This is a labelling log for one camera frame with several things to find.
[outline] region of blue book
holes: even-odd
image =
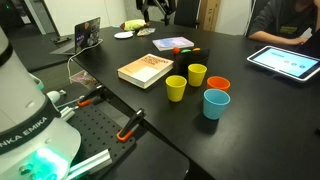
[[[159,49],[159,51],[170,50],[174,47],[186,48],[193,47],[194,43],[184,37],[174,37],[166,39],[153,40],[153,44]]]

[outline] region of plastic cup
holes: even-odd
[[[199,87],[202,84],[207,67],[202,64],[190,64],[188,66],[188,82],[190,86]]]
[[[203,94],[203,114],[211,120],[217,120],[230,103],[230,96],[219,89],[207,89]]]
[[[220,76],[211,76],[207,79],[207,89],[220,89],[227,92],[230,88],[230,82]]]
[[[169,76],[166,79],[168,99],[172,102],[182,100],[187,80],[178,75]]]

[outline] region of orange cup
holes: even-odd
[[[220,89],[227,92],[230,88],[230,82],[220,76],[211,76],[207,79],[207,89]]]

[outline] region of cable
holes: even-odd
[[[72,83],[72,81],[71,81],[71,79],[70,79],[70,77],[71,77],[70,61],[73,61],[72,58],[78,56],[79,54],[81,54],[83,51],[85,51],[85,50],[87,50],[87,49],[91,49],[91,48],[94,48],[94,47],[98,46],[98,45],[99,45],[100,43],[102,43],[102,42],[103,42],[103,39],[99,39],[97,44],[95,44],[95,45],[93,45],[93,46],[90,46],[90,47],[83,48],[80,52],[78,52],[77,54],[71,56],[71,57],[68,59],[67,68],[68,68],[68,74],[69,74],[69,81],[70,81],[70,83]]]

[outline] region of chair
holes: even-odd
[[[179,0],[177,4],[174,24],[197,28],[200,0]]]
[[[249,16],[249,22],[247,25],[247,29],[244,33],[244,35],[247,37],[248,33],[250,31],[250,28],[253,24],[253,20],[258,16],[261,10],[264,9],[264,7],[268,4],[270,0],[252,0],[252,7],[251,7],[251,13]]]

